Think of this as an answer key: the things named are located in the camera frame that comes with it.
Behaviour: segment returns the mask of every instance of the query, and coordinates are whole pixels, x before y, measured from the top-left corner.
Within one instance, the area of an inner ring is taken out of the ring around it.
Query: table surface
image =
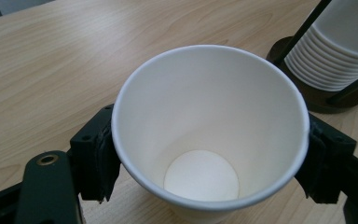
[[[57,0],[0,18],[0,190],[28,160],[69,139],[147,59],[196,44],[266,57],[318,1]],[[317,117],[358,141],[358,106]],[[225,223],[345,223],[342,206],[315,204],[295,180]],[[88,223],[185,223],[125,171],[111,201],[81,202]]]

